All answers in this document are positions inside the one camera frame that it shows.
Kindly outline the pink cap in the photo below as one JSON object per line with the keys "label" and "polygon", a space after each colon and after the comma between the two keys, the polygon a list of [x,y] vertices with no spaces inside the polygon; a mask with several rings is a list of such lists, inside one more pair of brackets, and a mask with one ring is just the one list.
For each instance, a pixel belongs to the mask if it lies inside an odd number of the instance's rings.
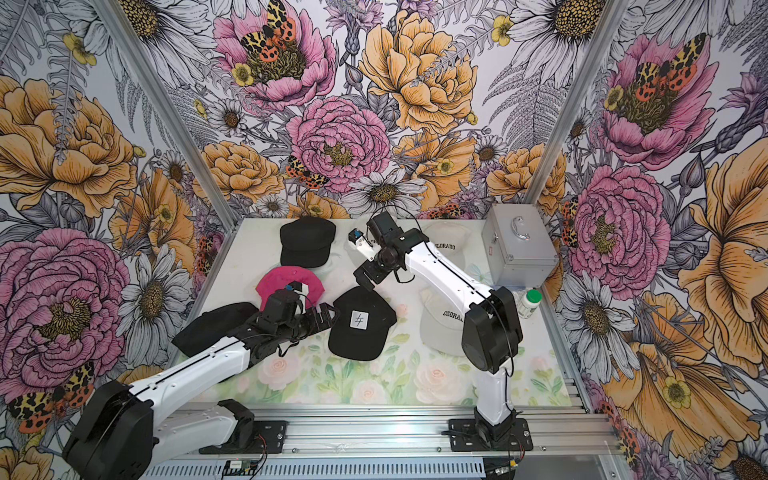
{"label": "pink cap", "polygon": [[261,303],[265,305],[273,293],[286,287],[301,290],[306,295],[305,304],[308,307],[317,305],[325,293],[322,282],[313,272],[296,266],[280,266],[271,269],[259,280],[255,291]]}

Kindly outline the black cap with patch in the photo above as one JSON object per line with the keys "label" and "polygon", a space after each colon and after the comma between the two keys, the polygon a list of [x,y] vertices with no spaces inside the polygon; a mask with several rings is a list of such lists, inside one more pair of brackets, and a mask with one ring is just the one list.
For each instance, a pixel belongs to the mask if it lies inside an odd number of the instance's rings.
{"label": "black cap with patch", "polygon": [[397,322],[395,310],[376,291],[354,287],[333,304],[337,316],[328,348],[336,356],[355,361],[377,359]]}

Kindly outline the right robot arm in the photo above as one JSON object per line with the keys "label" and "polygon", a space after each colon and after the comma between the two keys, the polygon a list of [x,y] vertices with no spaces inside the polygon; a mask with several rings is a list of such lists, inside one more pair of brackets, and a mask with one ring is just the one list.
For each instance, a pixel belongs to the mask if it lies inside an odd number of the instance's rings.
{"label": "right robot arm", "polygon": [[426,281],[462,315],[461,347],[476,369],[474,425],[449,427],[460,448],[525,450],[514,434],[518,412],[509,397],[509,379],[523,340],[514,294],[482,284],[438,251],[420,227],[403,230],[386,211],[372,216],[366,230],[348,233],[348,242],[365,261],[354,272],[368,291],[390,274],[407,271]]}

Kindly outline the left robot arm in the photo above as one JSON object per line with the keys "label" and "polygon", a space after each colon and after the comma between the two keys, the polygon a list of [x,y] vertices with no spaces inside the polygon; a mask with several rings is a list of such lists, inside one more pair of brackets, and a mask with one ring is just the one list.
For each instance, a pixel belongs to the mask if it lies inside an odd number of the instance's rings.
{"label": "left robot arm", "polygon": [[95,390],[63,450],[83,479],[138,479],[150,467],[200,449],[268,449],[250,409],[221,400],[196,414],[179,409],[212,386],[276,352],[330,329],[335,307],[311,306],[300,284],[274,292],[262,308],[238,302],[200,315],[173,340],[187,360],[132,384]]}

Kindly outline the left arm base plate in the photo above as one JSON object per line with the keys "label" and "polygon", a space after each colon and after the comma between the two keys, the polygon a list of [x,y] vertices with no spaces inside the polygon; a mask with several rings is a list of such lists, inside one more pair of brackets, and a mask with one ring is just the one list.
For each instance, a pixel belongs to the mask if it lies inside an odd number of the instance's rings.
{"label": "left arm base plate", "polygon": [[221,445],[198,450],[202,455],[280,454],[286,438],[287,421],[239,422],[230,438]]}

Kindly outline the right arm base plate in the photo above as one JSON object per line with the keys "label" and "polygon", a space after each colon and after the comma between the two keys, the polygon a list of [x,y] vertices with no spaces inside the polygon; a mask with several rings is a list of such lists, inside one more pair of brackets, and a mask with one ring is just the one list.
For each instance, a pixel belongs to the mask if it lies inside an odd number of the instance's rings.
{"label": "right arm base plate", "polygon": [[482,418],[451,419],[442,435],[449,438],[453,452],[522,454],[534,448],[528,422],[520,417],[508,417],[498,425],[491,425]]}

